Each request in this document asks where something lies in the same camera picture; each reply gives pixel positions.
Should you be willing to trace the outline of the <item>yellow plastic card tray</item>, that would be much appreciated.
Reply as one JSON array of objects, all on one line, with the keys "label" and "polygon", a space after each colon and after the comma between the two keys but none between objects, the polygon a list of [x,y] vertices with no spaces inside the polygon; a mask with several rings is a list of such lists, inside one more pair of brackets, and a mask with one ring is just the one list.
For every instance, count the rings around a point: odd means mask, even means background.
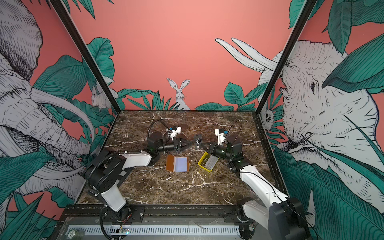
[{"label": "yellow plastic card tray", "polygon": [[213,156],[208,152],[205,152],[203,156],[200,158],[200,160],[198,161],[198,165],[205,171],[211,172],[214,169],[217,162],[219,161],[219,159],[220,158]]}]

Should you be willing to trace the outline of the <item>brown leather card holder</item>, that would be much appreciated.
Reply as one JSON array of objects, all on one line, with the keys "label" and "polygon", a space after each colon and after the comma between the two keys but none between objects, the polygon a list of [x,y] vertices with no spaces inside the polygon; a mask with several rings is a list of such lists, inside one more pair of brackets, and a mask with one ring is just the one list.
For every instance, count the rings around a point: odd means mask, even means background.
[{"label": "brown leather card holder", "polygon": [[186,173],[189,171],[190,163],[188,157],[175,157],[167,155],[166,170],[174,173]]}]

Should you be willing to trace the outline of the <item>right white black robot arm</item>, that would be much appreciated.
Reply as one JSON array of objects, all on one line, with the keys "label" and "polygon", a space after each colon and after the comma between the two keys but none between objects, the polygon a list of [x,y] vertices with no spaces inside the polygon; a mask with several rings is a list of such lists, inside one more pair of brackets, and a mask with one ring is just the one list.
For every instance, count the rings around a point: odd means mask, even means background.
[{"label": "right white black robot arm", "polygon": [[203,142],[202,136],[195,137],[197,147],[208,154],[227,161],[227,166],[246,183],[263,202],[254,200],[241,204],[242,221],[253,220],[268,230],[273,240],[309,240],[311,234],[304,216],[302,203],[289,198],[275,188],[244,155],[242,142],[235,136],[219,136],[218,142]]}]

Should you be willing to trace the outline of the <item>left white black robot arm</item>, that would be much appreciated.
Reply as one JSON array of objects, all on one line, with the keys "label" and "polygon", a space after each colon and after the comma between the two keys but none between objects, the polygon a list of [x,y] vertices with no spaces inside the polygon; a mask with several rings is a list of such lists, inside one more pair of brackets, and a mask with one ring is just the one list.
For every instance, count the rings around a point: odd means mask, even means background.
[{"label": "left white black robot arm", "polygon": [[106,148],[83,171],[86,188],[113,213],[128,215],[130,212],[129,204],[119,186],[135,167],[152,166],[164,153],[178,154],[194,144],[180,137],[168,140],[160,132],[152,133],[147,141],[146,149],[138,152]]}]

